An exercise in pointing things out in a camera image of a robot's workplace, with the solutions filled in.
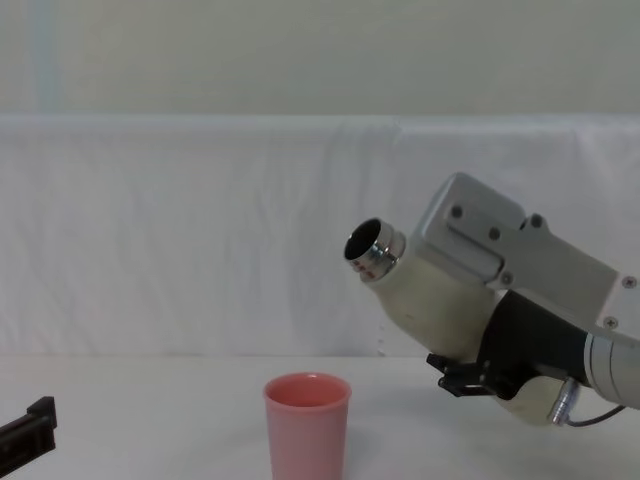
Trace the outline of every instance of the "white cloth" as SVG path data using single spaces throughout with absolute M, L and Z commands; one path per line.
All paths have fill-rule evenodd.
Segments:
M 456 399 L 417 358 L 25 358 L 0 362 L 8 422 L 54 395 L 57 449 L 17 480 L 270 479 L 263 385 L 292 371 L 353 388 L 344 480 L 635 480 L 640 414 L 535 428 Z M 584 389 L 576 419 L 611 408 Z
M 0 352 L 422 355 L 342 247 L 455 171 L 640 272 L 640 117 L 2 117 Z

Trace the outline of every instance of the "cable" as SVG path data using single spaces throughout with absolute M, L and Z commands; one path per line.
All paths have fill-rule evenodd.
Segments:
M 569 420 L 567 420 L 566 423 L 570 427 L 590 427 L 591 425 L 595 425 L 596 423 L 600 423 L 600 422 L 604 422 L 605 420 L 609 420 L 611 417 L 613 417 L 614 415 L 617 415 L 618 413 L 620 413 L 625 408 L 627 408 L 627 407 L 624 407 L 622 405 L 618 405 L 613 410 L 609 410 L 607 413 L 605 413 L 603 415 L 600 415 L 599 417 L 592 418 L 590 420 L 583 420 L 583 421 L 580 421 L 580 422 L 574 422 L 573 420 L 569 419 Z

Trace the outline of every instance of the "white cylindrical housing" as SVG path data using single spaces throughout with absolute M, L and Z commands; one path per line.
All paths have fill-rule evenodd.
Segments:
M 640 348 L 589 335 L 584 367 L 589 383 L 602 397 L 640 408 Z

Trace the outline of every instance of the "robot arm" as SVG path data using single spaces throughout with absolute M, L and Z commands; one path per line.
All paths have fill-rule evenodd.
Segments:
M 571 423 L 580 385 L 640 408 L 636 279 L 474 178 L 449 178 L 408 239 L 377 219 L 363 223 L 345 258 L 389 317 L 431 350 L 438 384 L 453 395 L 491 395 L 514 413 L 535 403 L 559 425 Z M 557 385 L 546 403 L 541 378 Z

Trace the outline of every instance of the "white table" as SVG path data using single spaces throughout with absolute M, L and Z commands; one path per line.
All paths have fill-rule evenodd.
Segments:
M 261 389 L 298 370 L 353 386 L 348 480 L 637 478 L 640 413 L 532 428 L 490 399 L 454 399 L 421 359 L 5 357 L 0 420 L 54 395 L 56 451 L 16 480 L 268 480 Z M 583 415 L 608 405 L 584 395 Z

